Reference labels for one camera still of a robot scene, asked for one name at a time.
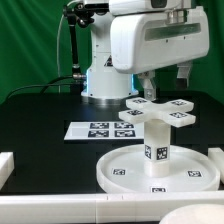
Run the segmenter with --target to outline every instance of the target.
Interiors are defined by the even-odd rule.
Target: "white cylinder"
[[[170,125],[162,120],[145,122],[144,171],[150,177],[165,177],[170,167]]]

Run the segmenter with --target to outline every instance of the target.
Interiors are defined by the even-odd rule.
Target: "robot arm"
[[[130,96],[132,95],[130,85],[124,91],[125,85],[121,84],[124,79],[120,79],[119,76],[137,74],[145,89],[146,99],[154,100],[156,91],[152,80],[155,69],[177,64],[179,67],[177,78],[180,85],[186,87],[192,67],[191,61],[205,56],[209,50],[207,16],[202,7],[191,9],[191,0],[84,0],[74,12],[81,27],[94,23],[92,26],[94,43],[100,40],[101,46],[108,46],[104,56],[101,48],[98,47],[100,51],[93,50],[95,61],[90,69],[91,79],[116,83],[114,85],[118,86],[117,88],[108,86],[104,94],[95,91],[99,89],[96,87],[97,83],[90,80],[89,90],[93,90],[90,91],[91,96],[103,95],[104,98]],[[104,23],[104,19],[94,14],[105,15],[105,21],[110,17],[110,22]],[[104,68],[106,63],[104,58],[106,60],[112,58],[111,71],[109,68]],[[108,71],[99,77],[98,73],[103,73],[105,69]],[[111,97],[109,92],[118,94]]]

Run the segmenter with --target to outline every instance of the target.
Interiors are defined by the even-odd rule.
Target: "black cable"
[[[21,90],[24,90],[24,89],[32,89],[32,88],[44,88],[44,87],[50,87],[50,86],[56,86],[56,87],[59,87],[59,86],[70,86],[72,83],[63,83],[63,84],[47,84],[47,85],[30,85],[30,86],[23,86],[23,87],[20,87],[20,88],[17,88],[13,91],[11,91],[5,98],[5,101],[7,101],[15,92],[18,92],[18,91],[21,91]]]
[[[51,84],[54,84],[54,83],[56,83],[56,82],[58,82],[58,81],[65,80],[65,79],[71,79],[71,78],[73,78],[73,76],[62,76],[62,77],[58,77],[58,78],[53,79],[52,81],[50,81],[47,85],[51,85]],[[48,89],[48,87],[50,87],[50,86],[45,86],[45,87],[40,91],[40,93],[43,94],[43,93]]]

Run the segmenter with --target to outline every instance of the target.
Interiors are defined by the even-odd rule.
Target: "white foam block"
[[[14,159],[12,152],[0,154],[0,189],[3,187],[10,174],[14,170]]]
[[[209,148],[208,158],[214,162],[220,171],[220,178],[224,183],[224,152],[220,148]]]
[[[224,205],[224,191],[1,196],[0,224],[160,221],[187,205]]]

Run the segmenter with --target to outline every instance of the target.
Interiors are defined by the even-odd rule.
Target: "white platform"
[[[71,122],[64,140],[143,139],[144,124],[126,122]]]
[[[97,164],[97,180],[107,193],[193,192],[217,190],[220,172],[196,151],[170,147],[170,173],[152,178],[144,172],[144,145],[111,151]]]

